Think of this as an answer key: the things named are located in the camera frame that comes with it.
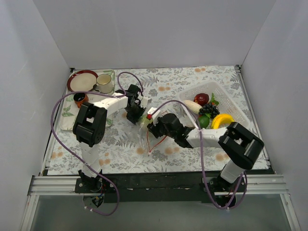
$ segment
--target fruit basket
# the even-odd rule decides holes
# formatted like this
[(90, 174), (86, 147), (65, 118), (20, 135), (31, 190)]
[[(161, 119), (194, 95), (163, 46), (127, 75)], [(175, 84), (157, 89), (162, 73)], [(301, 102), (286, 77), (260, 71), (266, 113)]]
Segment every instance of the fruit basket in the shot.
[[(180, 101), (193, 101), (195, 95), (199, 93), (206, 93), (210, 97), (212, 93), (214, 93), (215, 100), (219, 102), (218, 108), (220, 113), (231, 115), (236, 122), (239, 122), (245, 128), (250, 129), (251, 123), (245, 113), (233, 101), (232, 97), (224, 90), (224, 88), (216, 81), (206, 81), (189, 87), (178, 94), (178, 99)], [(184, 106), (182, 107), (184, 108), (187, 116), (192, 121), (192, 123), (197, 126), (195, 118), (188, 112), (188, 110)]]

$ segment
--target beige mug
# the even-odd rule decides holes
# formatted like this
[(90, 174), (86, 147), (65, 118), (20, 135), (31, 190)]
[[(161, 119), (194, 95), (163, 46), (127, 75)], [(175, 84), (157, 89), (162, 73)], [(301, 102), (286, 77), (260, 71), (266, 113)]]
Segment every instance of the beige mug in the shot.
[(113, 90), (111, 76), (108, 74), (99, 75), (96, 78), (96, 84), (94, 84), (93, 89), (105, 94), (110, 93)]

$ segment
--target cup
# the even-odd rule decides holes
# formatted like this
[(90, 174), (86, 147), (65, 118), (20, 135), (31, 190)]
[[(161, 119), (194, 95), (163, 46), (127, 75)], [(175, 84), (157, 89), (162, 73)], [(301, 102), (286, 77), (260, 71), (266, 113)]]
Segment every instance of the cup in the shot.
[(93, 89), (105, 94), (110, 93), (113, 90), (111, 76), (108, 74), (102, 74), (98, 76), (96, 79), (96, 84), (94, 84), (93, 86)]
[(89, 98), (85, 93), (77, 93), (74, 95), (74, 101), (77, 104), (77, 107), (80, 108), (84, 102), (88, 102)]

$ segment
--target red rimmed plate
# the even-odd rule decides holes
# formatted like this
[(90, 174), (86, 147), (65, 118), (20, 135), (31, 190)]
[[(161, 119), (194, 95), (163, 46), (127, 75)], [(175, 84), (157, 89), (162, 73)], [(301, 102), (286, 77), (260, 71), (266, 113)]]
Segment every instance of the red rimmed plate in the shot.
[(67, 88), (74, 91), (90, 91), (96, 84), (98, 75), (94, 71), (83, 70), (73, 74), (67, 81)]

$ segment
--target gray floor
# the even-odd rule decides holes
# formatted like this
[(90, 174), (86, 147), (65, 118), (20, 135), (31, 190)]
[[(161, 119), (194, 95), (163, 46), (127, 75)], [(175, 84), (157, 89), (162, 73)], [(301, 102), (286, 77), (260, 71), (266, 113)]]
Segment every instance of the gray floor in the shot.
[[(104, 204), (110, 211), (114, 205)], [(110, 217), (84, 209), (80, 196), (41, 196), (33, 231), (288, 231), (279, 195), (248, 195), (231, 211), (199, 202), (121, 203)]]

